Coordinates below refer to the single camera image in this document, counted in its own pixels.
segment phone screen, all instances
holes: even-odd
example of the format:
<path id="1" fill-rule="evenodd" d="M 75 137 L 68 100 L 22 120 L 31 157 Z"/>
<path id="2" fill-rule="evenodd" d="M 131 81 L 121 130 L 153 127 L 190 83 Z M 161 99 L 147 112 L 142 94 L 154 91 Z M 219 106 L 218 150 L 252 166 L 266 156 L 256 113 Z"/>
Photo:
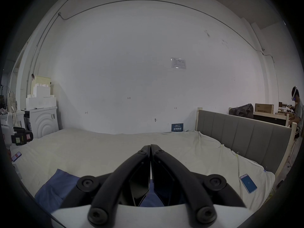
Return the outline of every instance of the phone screen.
<path id="1" fill-rule="evenodd" d="M 18 152 L 17 154 L 12 156 L 12 161 L 15 162 L 15 160 L 17 160 L 19 157 L 21 156 L 21 153 Z"/>
<path id="2" fill-rule="evenodd" d="M 252 193 L 254 190 L 257 189 L 256 185 L 248 176 L 248 174 L 241 176 L 240 179 L 249 193 Z"/>

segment gray t-shirt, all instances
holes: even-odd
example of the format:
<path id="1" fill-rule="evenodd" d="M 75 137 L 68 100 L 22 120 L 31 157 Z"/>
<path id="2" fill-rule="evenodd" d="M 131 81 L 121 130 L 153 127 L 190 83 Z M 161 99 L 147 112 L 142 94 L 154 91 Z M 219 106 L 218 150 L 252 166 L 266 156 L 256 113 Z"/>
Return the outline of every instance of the gray t-shirt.
<path id="1" fill-rule="evenodd" d="M 298 127 L 300 128 L 300 134 L 302 132 L 302 128 L 303 128 L 303 121 L 304 121 L 304 109 L 303 109 L 303 103 L 300 100 L 300 102 L 296 105 L 295 107 L 295 117 L 299 117 L 300 118 L 300 122 L 298 123 Z"/>

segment floor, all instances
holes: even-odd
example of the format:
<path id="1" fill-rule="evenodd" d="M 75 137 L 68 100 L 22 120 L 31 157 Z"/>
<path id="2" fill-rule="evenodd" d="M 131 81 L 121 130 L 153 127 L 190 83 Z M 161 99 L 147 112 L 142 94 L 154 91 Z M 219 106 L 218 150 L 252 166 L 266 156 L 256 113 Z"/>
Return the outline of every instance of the floor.
<path id="1" fill-rule="evenodd" d="M 284 180 L 286 178 L 286 175 L 288 174 L 288 172 L 290 171 L 290 167 L 288 166 L 292 166 L 294 161 L 295 161 L 295 158 L 297 157 L 298 155 L 298 152 L 299 152 L 299 149 L 300 149 L 300 146 L 301 146 L 301 143 L 302 143 L 302 137 L 299 137 L 297 139 L 297 142 L 295 144 L 295 147 L 294 147 L 294 150 L 293 150 L 293 153 L 291 155 L 291 152 L 292 150 L 290 151 L 289 153 L 289 157 L 287 158 L 287 161 L 281 171 L 281 173 L 279 174 L 279 176 L 277 177 L 277 179 L 275 180 L 275 183 L 273 185 L 273 189 L 276 191 L 277 190 L 277 184 L 281 181 L 281 180 Z"/>

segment wall sign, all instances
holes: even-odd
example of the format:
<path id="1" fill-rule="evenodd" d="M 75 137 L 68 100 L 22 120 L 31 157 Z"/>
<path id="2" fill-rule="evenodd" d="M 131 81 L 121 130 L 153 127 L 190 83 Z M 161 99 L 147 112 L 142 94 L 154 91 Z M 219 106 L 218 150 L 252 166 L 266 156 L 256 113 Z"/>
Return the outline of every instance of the wall sign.
<path id="1" fill-rule="evenodd" d="M 171 131 L 172 132 L 182 132 L 184 130 L 184 124 L 172 124 Z"/>
<path id="2" fill-rule="evenodd" d="M 185 61 L 185 59 L 172 57 L 171 61 L 172 61 L 171 67 L 186 69 L 186 61 Z"/>

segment black shorts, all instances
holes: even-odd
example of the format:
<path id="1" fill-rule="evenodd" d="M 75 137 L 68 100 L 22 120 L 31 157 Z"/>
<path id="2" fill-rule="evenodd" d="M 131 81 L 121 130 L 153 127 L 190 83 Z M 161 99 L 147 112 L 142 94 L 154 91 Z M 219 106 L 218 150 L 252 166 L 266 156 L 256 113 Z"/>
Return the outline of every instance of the black shorts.
<path id="1" fill-rule="evenodd" d="M 300 130 L 300 128 L 299 127 L 297 127 L 297 130 L 295 131 L 295 139 L 297 139 L 299 136 L 300 136 L 300 134 L 301 134 L 301 130 Z"/>

